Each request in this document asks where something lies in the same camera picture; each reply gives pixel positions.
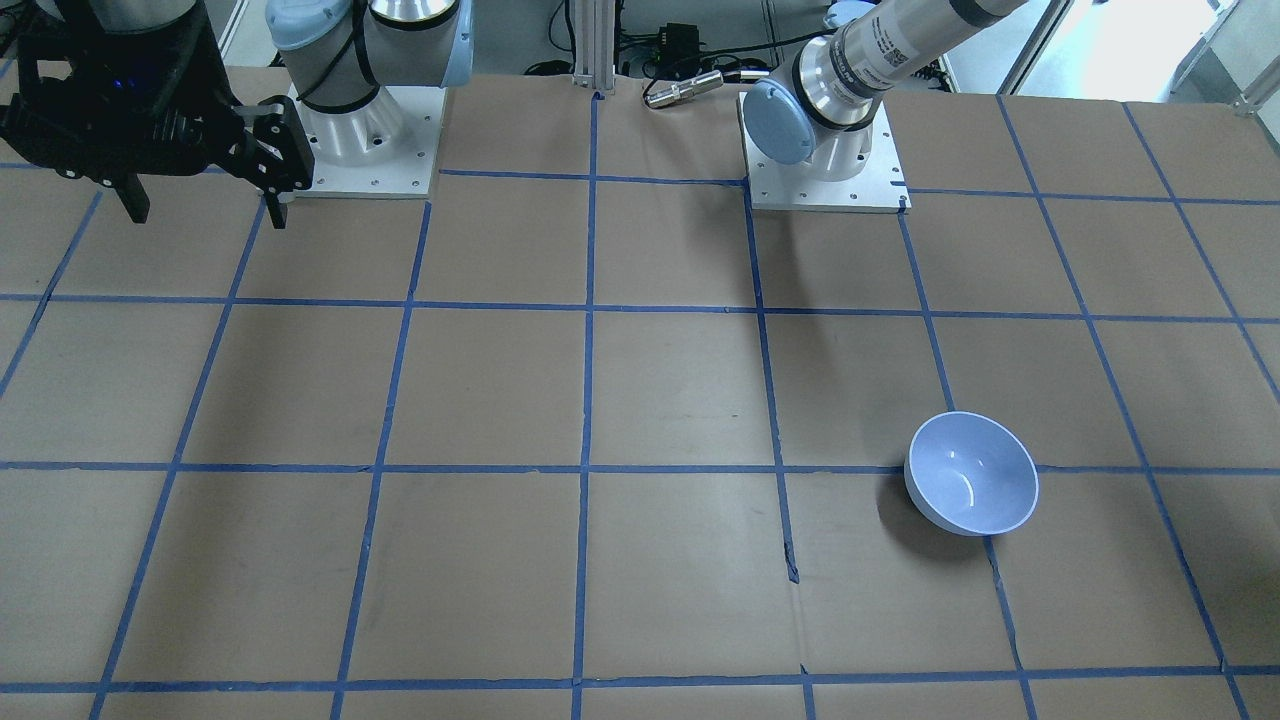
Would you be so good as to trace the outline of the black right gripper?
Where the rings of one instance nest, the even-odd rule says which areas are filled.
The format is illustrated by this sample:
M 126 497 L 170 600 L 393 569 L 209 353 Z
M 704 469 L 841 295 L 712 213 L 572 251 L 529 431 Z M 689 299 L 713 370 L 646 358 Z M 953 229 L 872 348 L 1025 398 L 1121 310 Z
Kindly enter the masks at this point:
M 3 141 L 36 167 L 115 191 L 136 224 L 151 206 L 142 176 L 218 167 L 262 192 L 278 231 L 291 192 L 312 183 L 294 102 L 237 97 L 202 1 L 37 1 L 15 69 Z

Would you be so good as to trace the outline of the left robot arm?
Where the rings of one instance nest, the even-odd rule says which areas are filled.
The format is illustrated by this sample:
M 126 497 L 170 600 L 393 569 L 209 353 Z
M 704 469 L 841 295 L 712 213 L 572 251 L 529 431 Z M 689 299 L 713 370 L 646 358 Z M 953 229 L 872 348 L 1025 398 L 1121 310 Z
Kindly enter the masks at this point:
M 824 181 L 859 174 L 887 91 L 1021 6 L 1019 1 L 882 1 L 808 40 L 742 100 L 746 136 L 771 160 Z

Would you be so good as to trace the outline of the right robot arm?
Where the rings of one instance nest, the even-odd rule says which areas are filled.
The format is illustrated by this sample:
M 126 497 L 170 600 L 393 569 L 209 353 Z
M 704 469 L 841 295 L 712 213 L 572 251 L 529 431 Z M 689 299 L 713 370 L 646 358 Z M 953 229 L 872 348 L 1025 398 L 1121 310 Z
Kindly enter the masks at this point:
M 262 192 L 280 229 L 282 195 L 311 190 L 317 159 L 356 167 L 406 137 L 394 87 L 472 72 L 467 1 L 270 1 L 265 20 L 294 92 L 248 104 L 202 1 L 38 1 L 15 41 L 3 140 L 114 191 L 136 223 L 150 211 L 142 176 L 219 167 Z

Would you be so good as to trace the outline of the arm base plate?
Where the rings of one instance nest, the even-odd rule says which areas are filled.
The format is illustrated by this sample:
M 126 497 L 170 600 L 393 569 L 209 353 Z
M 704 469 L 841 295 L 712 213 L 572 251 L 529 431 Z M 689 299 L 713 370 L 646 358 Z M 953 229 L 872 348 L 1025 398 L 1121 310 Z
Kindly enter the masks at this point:
M 365 108 L 325 114 L 300 104 L 315 158 L 316 199 L 430 197 L 445 115 L 447 88 L 392 86 Z
M 872 123 L 847 138 L 823 141 L 810 159 L 780 164 L 745 126 L 746 92 L 739 94 L 742 151 L 751 208 L 769 211 L 900 213 L 911 208 L 888 110 L 876 100 Z

